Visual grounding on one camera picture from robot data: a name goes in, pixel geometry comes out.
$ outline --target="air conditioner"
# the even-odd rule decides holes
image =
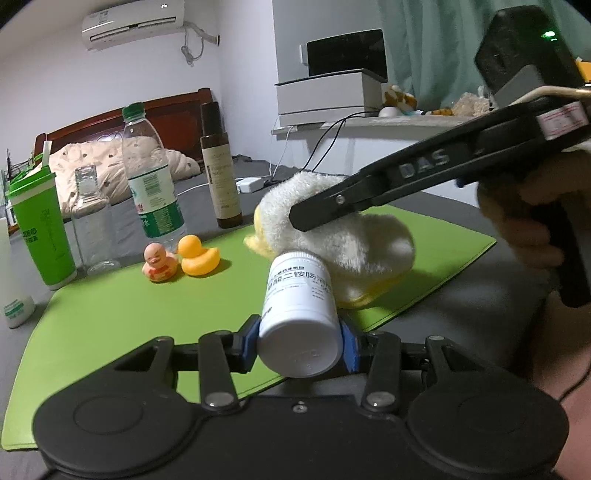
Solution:
[[[138,0],[88,15],[82,40],[88,50],[103,50],[179,31],[183,22],[184,0]]]

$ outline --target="green tumbler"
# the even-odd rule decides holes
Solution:
[[[7,196],[22,238],[41,278],[57,290],[76,278],[76,264],[61,218],[56,174],[49,167],[23,172],[10,182]]]

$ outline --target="straw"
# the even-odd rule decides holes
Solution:
[[[51,153],[51,140],[45,140],[43,142],[43,159],[41,160],[41,164],[43,167],[47,167],[49,165],[49,154]]]

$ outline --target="green cutting board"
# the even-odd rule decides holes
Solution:
[[[495,240],[481,233],[391,206],[370,210],[398,217],[412,232],[417,256],[410,272],[373,306],[353,316],[367,330],[440,287],[482,255]],[[73,282],[55,293],[36,326],[18,369],[4,429],[5,450],[35,448],[31,422],[48,396],[161,335],[193,343],[213,330],[236,331],[250,314],[260,313],[269,261],[243,244],[253,227],[207,243],[219,247],[222,263],[214,274],[154,284],[141,264]],[[178,391],[199,401],[198,373],[182,372]],[[257,361],[252,372],[233,376],[241,397],[280,381]]]

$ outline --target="gray bedsheet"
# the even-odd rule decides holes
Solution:
[[[261,176],[267,172],[268,164],[264,162],[236,164],[238,177]],[[289,168],[280,168],[278,178],[292,173]],[[184,180],[176,184],[176,191],[179,193],[205,182],[203,176]],[[241,195],[242,210],[248,221],[252,221],[252,213],[263,194]],[[216,226],[207,187],[181,195],[179,202],[190,232],[205,239],[222,233]],[[491,224],[476,208],[455,200],[417,193],[397,200],[394,205],[495,235]],[[126,262],[140,261],[146,241],[131,200],[114,206],[113,213],[122,256]],[[71,244],[75,245],[71,223],[66,224],[66,229]],[[35,317],[18,329],[9,330],[0,323],[0,429],[22,352],[50,299],[19,233],[11,237],[11,245],[15,274],[27,285],[39,306]],[[506,243],[499,241],[454,280],[382,328],[400,335],[406,342],[422,342],[427,335],[438,333],[485,359],[507,365],[547,289],[545,277],[521,267]],[[363,375],[328,377],[313,382],[288,381],[266,394],[359,394],[363,383]],[[36,451],[4,452],[0,449],[0,480],[30,480],[43,476],[45,471]]]

